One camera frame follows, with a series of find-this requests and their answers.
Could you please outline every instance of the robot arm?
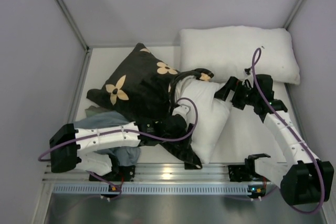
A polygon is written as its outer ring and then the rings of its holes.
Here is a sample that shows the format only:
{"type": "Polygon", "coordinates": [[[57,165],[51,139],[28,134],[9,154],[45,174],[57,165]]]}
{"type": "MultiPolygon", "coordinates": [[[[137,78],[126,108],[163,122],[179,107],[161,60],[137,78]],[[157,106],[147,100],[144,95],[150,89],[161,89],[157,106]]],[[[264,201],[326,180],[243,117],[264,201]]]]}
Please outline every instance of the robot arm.
{"type": "MultiPolygon", "coordinates": [[[[174,109],[170,119],[178,127],[186,130],[186,115],[189,110],[188,106],[180,105],[174,109]]],[[[80,169],[103,176],[111,172],[116,163],[113,162],[112,156],[98,154],[96,151],[122,146],[156,145],[158,143],[150,137],[142,136],[140,132],[155,136],[167,134],[165,124],[162,121],[146,124],[131,122],[122,126],[94,130],[76,129],[73,124],[66,124],[51,138],[50,148],[68,140],[77,141],[50,153],[51,171],[63,173],[72,169],[80,169]]]]}
{"type": "Polygon", "coordinates": [[[330,162],[320,161],[318,156],[310,150],[295,129],[284,103],[281,100],[274,99],[271,76],[257,74],[256,77],[269,104],[285,119],[288,125],[284,125],[273,114],[272,110],[260,96],[257,88],[255,86],[251,87],[249,82],[242,82],[235,77],[231,77],[225,86],[216,92],[215,97],[224,101],[231,99],[233,107],[241,110],[244,109],[245,105],[253,106],[254,112],[260,117],[261,121],[279,144],[287,161],[287,166],[278,164],[267,154],[255,154],[249,155],[245,159],[247,170],[251,175],[266,177],[277,185],[280,188],[282,197],[289,205],[319,202],[321,188],[318,175],[311,157],[302,147],[303,144],[312,154],[313,158],[317,160],[325,187],[324,201],[327,201],[330,196],[334,172],[332,165],[330,162]],[[300,142],[297,141],[289,128],[300,137],[300,142]]]}

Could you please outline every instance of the black fabric with flowers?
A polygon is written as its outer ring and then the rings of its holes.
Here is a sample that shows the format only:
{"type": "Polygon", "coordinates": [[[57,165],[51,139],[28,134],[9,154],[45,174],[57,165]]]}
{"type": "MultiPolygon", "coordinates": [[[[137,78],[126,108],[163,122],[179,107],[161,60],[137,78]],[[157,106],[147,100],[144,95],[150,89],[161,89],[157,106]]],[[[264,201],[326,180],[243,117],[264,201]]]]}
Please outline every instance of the black fabric with flowers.
{"type": "MultiPolygon", "coordinates": [[[[138,43],[104,86],[89,90],[87,98],[103,108],[118,111],[129,121],[159,121],[166,119],[175,107],[173,97],[178,81],[190,75],[204,81],[213,77],[207,69],[179,73],[138,43]]],[[[174,143],[158,141],[178,159],[200,168],[201,161],[190,142],[190,138],[174,143]]]]}

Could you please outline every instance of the metal frame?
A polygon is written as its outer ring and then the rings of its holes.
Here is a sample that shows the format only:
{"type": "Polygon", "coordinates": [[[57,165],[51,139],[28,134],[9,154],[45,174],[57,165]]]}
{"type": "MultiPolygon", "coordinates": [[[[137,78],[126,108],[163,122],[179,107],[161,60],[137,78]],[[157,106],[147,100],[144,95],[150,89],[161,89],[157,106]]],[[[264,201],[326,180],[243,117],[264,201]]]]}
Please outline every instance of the metal frame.
{"type": "MultiPolygon", "coordinates": [[[[78,105],[82,93],[82,88],[84,85],[84,81],[86,78],[86,74],[89,67],[89,62],[92,54],[92,49],[89,48],[87,43],[85,42],[85,39],[83,38],[78,26],[76,25],[76,22],[74,18],[72,17],[69,9],[67,8],[65,2],[63,0],[55,0],[58,4],[60,10],[64,14],[69,26],[75,33],[75,36],[77,37],[78,41],[82,45],[83,49],[86,51],[86,55],[83,58],[82,62],[82,68],[80,71],[80,75],[78,78],[77,86],[75,93],[72,98],[72,104],[69,109],[68,113],[68,122],[72,122],[75,119],[78,105]]],[[[285,24],[284,28],[288,29],[288,27],[291,25],[293,19],[297,15],[299,9],[303,5],[305,0],[297,0],[296,4],[294,5],[292,11],[290,12],[285,24]]],[[[299,124],[299,130],[301,131],[303,137],[305,136],[304,130],[301,126],[300,117],[297,114],[296,107],[294,106],[292,102],[292,98],[290,96],[290,93],[288,92],[288,87],[286,86],[287,93],[289,95],[290,101],[292,103],[292,107],[297,119],[297,122],[299,124]]],[[[53,193],[53,189],[55,186],[55,183],[57,185],[60,185],[60,183],[75,183],[76,185],[100,185],[100,183],[97,182],[89,182],[88,181],[88,175],[83,172],[75,172],[71,171],[69,173],[65,173],[63,175],[61,174],[51,174],[50,172],[50,166],[47,166],[45,176],[43,179],[43,186],[40,191],[40,198],[34,213],[34,217],[32,220],[33,224],[39,224],[44,223],[48,205],[50,202],[51,195],[53,193]]],[[[199,170],[196,171],[186,171],[184,170],[183,165],[181,164],[139,164],[137,166],[137,173],[135,175],[135,180],[132,183],[129,183],[129,185],[171,185],[172,183],[180,184],[180,185],[188,185],[190,187],[194,186],[213,186],[216,184],[226,185],[226,186],[235,186],[237,183],[231,183],[229,182],[228,178],[228,170],[225,164],[210,164],[205,165],[201,172],[199,170]]],[[[336,200],[333,196],[333,194],[330,195],[330,200],[323,205],[323,212],[325,215],[325,218],[328,223],[332,223],[336,219],[335,214],[336,209],[336,200]]]]}

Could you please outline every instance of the black pillowcase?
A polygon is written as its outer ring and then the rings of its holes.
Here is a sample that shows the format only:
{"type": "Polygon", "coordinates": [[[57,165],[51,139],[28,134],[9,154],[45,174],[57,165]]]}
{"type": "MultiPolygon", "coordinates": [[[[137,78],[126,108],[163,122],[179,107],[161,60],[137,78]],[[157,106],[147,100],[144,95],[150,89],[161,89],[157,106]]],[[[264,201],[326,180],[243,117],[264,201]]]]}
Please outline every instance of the black pillowcase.
{"type": "Polygon", "coordinates": [[[89,90],[87,98],[130,121],[160,120],[169,115],[168,87],[178,73],[138,43],[104,86],[89,90]]]}

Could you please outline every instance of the blue-gray fabric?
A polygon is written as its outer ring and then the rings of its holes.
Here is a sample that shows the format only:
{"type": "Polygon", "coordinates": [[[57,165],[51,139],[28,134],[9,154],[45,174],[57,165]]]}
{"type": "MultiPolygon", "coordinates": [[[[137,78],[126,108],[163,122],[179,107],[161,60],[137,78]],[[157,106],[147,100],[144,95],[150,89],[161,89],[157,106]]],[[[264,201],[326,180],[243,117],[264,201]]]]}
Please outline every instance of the blue-gray fabric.
{"type": "MultiPolygon", "coordinates": [[[[120,113],[110,111],[74,122],[80,129],[101,129],[128,124],[129,121],[120,113]]],[[[139,147],[118,147],[97,151],[99,154],[112,154],[117,157],[120,166],[136,165],[140,156],[139,147]]]]}

